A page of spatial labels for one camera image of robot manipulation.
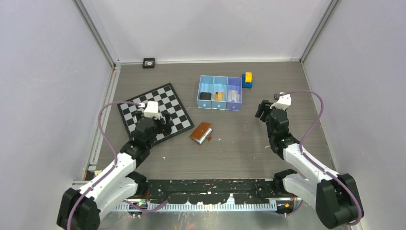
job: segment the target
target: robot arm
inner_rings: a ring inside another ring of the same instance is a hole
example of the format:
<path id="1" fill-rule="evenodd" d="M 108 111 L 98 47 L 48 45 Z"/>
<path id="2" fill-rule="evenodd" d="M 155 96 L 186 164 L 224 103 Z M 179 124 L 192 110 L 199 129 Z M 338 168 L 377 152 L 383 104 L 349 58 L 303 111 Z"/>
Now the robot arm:
<path id="1" fill-rule="evenodd" d="M 88 192 L 74 212 L 71 222 L 72 230 L 96 230 L 101 220 L 113 210 L 117 204 L 130 196 L 142 196 L 148 189 L 145 176 L 134 170 L 149 156 L 157 134 L 171 132 L 169 114 L 163 113 L 162 119 L 158 111 L 157 102 L 148 102 L 144 112 L 136 114 L 137 123 L 132 133 L 133 139 L 127 142 L 117 161 L 113 161 L 106 170 L 80 189 L 69 188 L 62 197 L 57 224 L 67 229 L 68 216 L 78 198 L 93 185 L 95 181 L 103 178 L 97 186 Z"/>
<path id="2" fill-rule="evenodd" d="M 316 210 L 320 221 L 329 229 L 348 224 L 357 218 L 357 208 L 349 194 L 330 175 L 336 176 L 354 194 L 364 215 L 361 199 L 353 177 L 341 175 L 328 168 L 306 149 L 300 151 L 299 141 L 289 132 L 286 109 L 291 105 L 290 95 L 275 95 L 277 102 L 263 100 L 255 117 L 266 123 L 269 144 L 282 160 L 293 165 L 294 170 L 275 174 L 274 184 L 280 191 L 295 194 Z"/>

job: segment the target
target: gray floor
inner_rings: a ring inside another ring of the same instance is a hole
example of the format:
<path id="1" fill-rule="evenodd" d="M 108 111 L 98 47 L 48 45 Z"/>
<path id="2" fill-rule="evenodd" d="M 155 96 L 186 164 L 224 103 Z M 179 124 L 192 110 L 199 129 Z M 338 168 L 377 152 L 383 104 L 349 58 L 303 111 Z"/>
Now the gray floor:
<path id="1" fill-rule="evenodd" d="M 200 75 L 238 77 L 250 71 L 252 89 L 243 89 L 240 112 L 198 109 L 196 97 Z M 201 146 L 189 139 L 194 129 L 162 142 L 137 169 L 150 179 L 272 178 L 291 168 L 270 148 L 265 123 L 254 117 L 263 99 L 277 92 L 309 89 L 298 62 L 157 64 L 155 69 L 123 65 L 114 100 L 126 100 L 171 82 L 195 126 L 212 123 L 212 140 Z M 295 94 L 288 110 L 290 129 L 300 139 L 316 118 L 309 94 Z M 117 107 L 111 110 L 106 134 L 119 150 L 128 140 Z M 332 167 L 321 127 L 304 143 L 305 148 L 326 166 Z M 97 169 L 105 168 L 113 155 L 103 143 Z"/>

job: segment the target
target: black and white checkered board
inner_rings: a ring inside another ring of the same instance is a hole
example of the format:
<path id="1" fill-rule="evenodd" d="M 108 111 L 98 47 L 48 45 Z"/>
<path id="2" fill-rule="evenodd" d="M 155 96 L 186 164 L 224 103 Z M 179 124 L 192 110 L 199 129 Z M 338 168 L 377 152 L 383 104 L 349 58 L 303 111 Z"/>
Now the black and white checkered board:
<path id="1" fill-rule="evenodd" d="M 194 127 L 192 120 L 183 107 L 182 102 L 180 102 L 171 83 L 162 85 L 156 89 L 128 99 L 127 101 L 145 103 L 146 105 L 147 101 L 156 101 L 159 103 L 159 111 L 161 113 L 165 110 L 170 113 L 172 132 L 166 136 L 158 134 L 155 144 L 159 144 L 162 141 Z M 129 138 L 132 139 L 131 133 L 135 130 L 136 107 L 135 105 L 119 104 L 118 110 L 120 111 L 127 134 Z"/>

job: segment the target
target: blue block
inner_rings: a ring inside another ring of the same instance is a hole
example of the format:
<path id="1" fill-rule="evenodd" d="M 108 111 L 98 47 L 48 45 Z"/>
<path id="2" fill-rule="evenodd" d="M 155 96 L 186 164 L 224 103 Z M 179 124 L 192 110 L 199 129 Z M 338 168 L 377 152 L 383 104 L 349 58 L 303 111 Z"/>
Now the blue block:
<path id="1" fill-rule="evenodd" d="M 245 83 L 245 73 L 242 74 L 242 88 L 252 88 L 252 82 L 251 83 Z"/>

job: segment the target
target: white wall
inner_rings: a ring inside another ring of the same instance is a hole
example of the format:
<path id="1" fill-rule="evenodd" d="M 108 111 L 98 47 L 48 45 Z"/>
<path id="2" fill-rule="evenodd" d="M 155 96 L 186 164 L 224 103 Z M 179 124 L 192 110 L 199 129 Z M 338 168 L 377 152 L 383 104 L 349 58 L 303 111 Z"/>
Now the white wall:
<path id="1" fill-rule="evenodd" d="M 325 99 L 333 161 L 355 177 L 364 229 L 405 229 L 406 2 L 341 1 L 304 67 Z"/>
<path id="2" fill-rule="evenodd" d="M 111 68 L 70 0 L 0 3 L 1 229 L 57 229 Z"/>
<path id="3" fill-rule="evenodd" d="M 85 0 L 120 62 L 299 59 L 328 0 Z"/>

